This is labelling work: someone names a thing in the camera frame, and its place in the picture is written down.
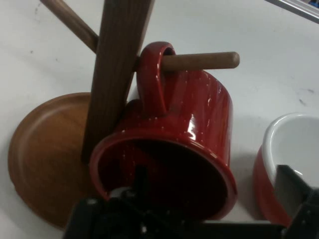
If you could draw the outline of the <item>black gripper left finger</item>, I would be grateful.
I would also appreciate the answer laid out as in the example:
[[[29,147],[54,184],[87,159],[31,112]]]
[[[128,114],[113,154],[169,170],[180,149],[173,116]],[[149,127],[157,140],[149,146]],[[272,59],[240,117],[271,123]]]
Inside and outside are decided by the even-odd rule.
[[[118,197],[82,200],[71,214],[67,239],[205,239],[201,224],[169,210],[156,210],[146,202],[148,171],[135,168],[132,187]]]

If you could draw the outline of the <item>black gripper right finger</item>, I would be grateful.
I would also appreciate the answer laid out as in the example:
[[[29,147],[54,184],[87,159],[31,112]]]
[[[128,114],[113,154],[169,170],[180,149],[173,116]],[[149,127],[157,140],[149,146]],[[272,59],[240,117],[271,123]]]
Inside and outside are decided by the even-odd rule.
[[[319,189],[308,185],[288,165],[277,166],[275,196],[291,218],[284,239],[319,237]]]

